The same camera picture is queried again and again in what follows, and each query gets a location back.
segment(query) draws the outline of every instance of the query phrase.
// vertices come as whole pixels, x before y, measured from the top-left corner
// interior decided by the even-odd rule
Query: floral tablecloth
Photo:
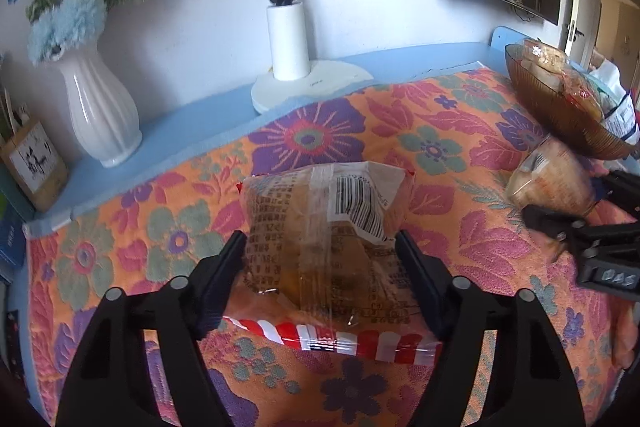
[[[551,252],[504,199],[510,172],[543,134],[516,103],[510,81],[487,69],[369,87],[294,110],[30,241],[31,345],[47,415],[55,418],[71,359],[107,288],[157,289],[218,253],[235,229],[247,230],[236,189],[244,177],[374,160],[416,171],[405,228],[424,253],[486,290],[533,289],[592,421],[617,374],[612,339],[622,353],[635,337],[625,333],[632,331],[625,330],[628,306],[577,288],[571,257],[551,264]],[[596,162],[586,166],[604,171]],[[601,203],[593,219],[624,216]],[[490,375],[495,335],[485,340],[467,423],[481,413]],[[156,340],[147,346],[159,408],[176,423]],[[237,427],[403,427],[431,374],[420,365],[297,351],[229,323],[200,348]]]

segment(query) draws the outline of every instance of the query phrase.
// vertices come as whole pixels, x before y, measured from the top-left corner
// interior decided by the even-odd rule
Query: red and white striped edge
[[[267,321],[225,318],[243,330],[283,346],[302,351],[335,351],[381,362],[433,366],[442,348],[439,342],[428,341],[417,333],[400,335],[394,331],[371,330],[354,335],[311,325],[274,326]]]

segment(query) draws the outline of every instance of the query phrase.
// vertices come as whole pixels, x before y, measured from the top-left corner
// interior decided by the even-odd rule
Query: round white base
[[[142,133],[138,131],[138,135],[136,136],[136,139],[133,141],[130,147],[127,147],[127,150],[125,152],[123,152],[122,154],[118,154],[115,158],[103,160],[100,163],[106,169],[117,167],[118,165],[123,163],[124,160],[128,159],[129,156],[131,156],[138,149],[138,147],[140,147],[141,142],[142,142]]]
[[[284,82],[276,80],[273,73],[262,74],[252,87],[251,99],[255,110],[262,114],[288,98],[324,98],[355,82],[372,79],[368,71],[353,64],[335,60],[314,60],[311,62],[311,73],[298,80]]]

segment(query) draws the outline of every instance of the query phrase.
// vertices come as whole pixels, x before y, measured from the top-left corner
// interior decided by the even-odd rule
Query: blue table
[[[504,47],[524,37],[521,33],[500,26],[494,31],[489,46],[481,42],[430,44],[370,52],[341,60],[369,71],[374,80],[367,84],[406,82],[465,71],[477,68],[478,62],[507,75]],[[123,165],[104,169],[98,161],[89,157],[75,164],[60,199],[49,212],[36,216],[36,221],[30,224],[30,233],[32,237],[46,235],[91,208],[180,165],[187,158],[238,139],[259,125],[308,102],[311,100],[287,101],[284,107],[258,116],[251,102],[251,85],[247,85],[204,98],[147,123],[142,127],[144,139],[140,149]],[[20,346],[26,381],[31,402],[42,411],[29,342],[26,264],[10,286],[8,309],[20,312]]]

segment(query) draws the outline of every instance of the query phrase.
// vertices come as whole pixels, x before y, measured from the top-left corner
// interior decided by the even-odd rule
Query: white lamp stand
[[[264,113],[288,98],[324,98],[344,87],[371,80],[368,71],[336,60],[309,60],[304,7],[297,0],[270,0],[267,8],[273,72],[251,90],[255,110]]]

